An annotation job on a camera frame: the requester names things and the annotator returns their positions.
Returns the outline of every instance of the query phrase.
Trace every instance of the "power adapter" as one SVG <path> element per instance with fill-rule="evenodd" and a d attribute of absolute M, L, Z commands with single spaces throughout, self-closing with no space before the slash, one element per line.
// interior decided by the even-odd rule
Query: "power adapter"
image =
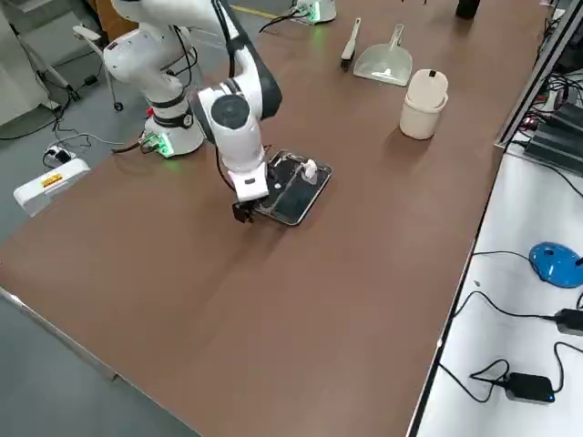
<path fill-rule="evenodd" d="M 97 76 L 95 75 L 91 75 L 91 76 L 87 76 L 83 82 L 85 83 L 86 86 L 92 86 L 93 84 L 97 83 Z"/>
<path fill-rule="evenodd" d="M 555 401 L 555 392 L 549 378 L 528 373 L 509 373 L 503 381 L 497 382 L 506 390 L 510 401 L 522 401 L 547 405 Z"/>
<path fill-rule="evenodd" d="M 45 154 L 43 155 L 43 162 L 45 159 L 49 158 L 53 161 L 55 167 L 58 167 L 62 164 L 69 162 L 71 159 L 75 159 L 77 155 L 73 152 L 69 152 L 68 150 L 59 147 L 59 146 L 51 146 L 49 147 Z"/>
<path fill-rule="evenodd" d="M 555 322 L 559 332 L 583 336 L 583 311 L 561 310 L 555 314 Z"/>
<path fill-rule="evenodd" d="M 538 124 L 535 135 L 525 147 L 525 153 L 583 173 L 583 135 L 573 127 L 566 129 L 564 124 L 555 122 L 550 125 L 550 120 Z"/>
<path fill-rule="evenodd" d="M 572 92 L 571 94 L 575 95 L 575 97 L 578 96 L 577 92 Z M 548 124 L 563 128 L 573 134 L 583 135 L 583 109 L 567 101 L 550 116 Z"/>

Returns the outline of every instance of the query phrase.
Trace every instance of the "floor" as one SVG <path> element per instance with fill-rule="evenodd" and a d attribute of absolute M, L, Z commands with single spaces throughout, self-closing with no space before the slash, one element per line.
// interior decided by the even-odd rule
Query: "floor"
<path fill-rule="evenodd" d="M 287 0 L 239 2 L 271 13 L 285 10 L 287 3 Z M 266 22 L 264 18 L 243 14 L 240 20 L 251 36 L 257 35 L 259 27 Z M 225 65 L 226 55 L 216 48 L 201 46 L 198 49 L 203 72 Z M 87 51 L 82 47 L 66 54 L 64 59 Z M 89 55 L 62 65 L 58 70 L 73 87 L 78 87 L 83 84 L 84 77 L 98 74 L 99 68 L 98 57 Z M 146 101 L 131 86 L 117 84 L 118 100 L 125 107 L 117 113 L 103 74 L 99 78 L 98 84 L 79 90 L 82 99 L 71 105 L 60 126 L 110 141 L 129 141 L 143 127 Z M 62 91 L 50 89 L 50 85 L 49 90 L 61 102 L 66 100 Z M 1 138 L 18 137 L 50 121 L 51 117 L 50 112 L 39 108 L 0 127 L 0 244 L 28 219 L 15 203 L 13 190 L 46 172 L 42 156 L 55 136 L 47 127 L 15 140 Z M 110 153 L 110 146 L 95 140 L 91 140 L 90 147 L 83 140 L 70 144 L 70 149 L 92 168 Z M 4 299 L 0 299 L 0 332 L 3 333 L 0 335 L 3 436 L 197 436 L 121 378 L 114 381 L 103 378 L 59 339 Z"/>

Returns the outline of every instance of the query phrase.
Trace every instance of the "white container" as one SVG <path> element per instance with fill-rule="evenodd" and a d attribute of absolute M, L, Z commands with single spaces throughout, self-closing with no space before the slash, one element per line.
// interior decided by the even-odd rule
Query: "white container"
<path fill-rule="evenodd" d="M 399 128 L 408 137 L 428 139 L 435 134 L 441 111 L 447 104 L 448 82 L 444 74 L 419 70 L 404 98 Z"/>

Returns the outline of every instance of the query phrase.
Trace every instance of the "green light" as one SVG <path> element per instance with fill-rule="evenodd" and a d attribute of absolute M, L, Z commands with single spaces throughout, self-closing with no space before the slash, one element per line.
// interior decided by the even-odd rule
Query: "green light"
<path fill-rule="evenodd" d="M 312 11 L 310 12 L 310 21 L 318 22 L 320 21 L 320 2 L 316 2 L 312 5 Z"/>

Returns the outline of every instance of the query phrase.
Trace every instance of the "dustpan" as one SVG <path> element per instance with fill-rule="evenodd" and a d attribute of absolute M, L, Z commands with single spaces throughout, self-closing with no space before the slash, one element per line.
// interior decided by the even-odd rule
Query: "dustpan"
<path fill-rule="evenodd" d="M 413 69 L 413 58 L 401 47 L 403 25 L 397 25 L 389 44 L 368 47 L 354 65 L 354 75 L 386 84 L 406 86 Z"/>

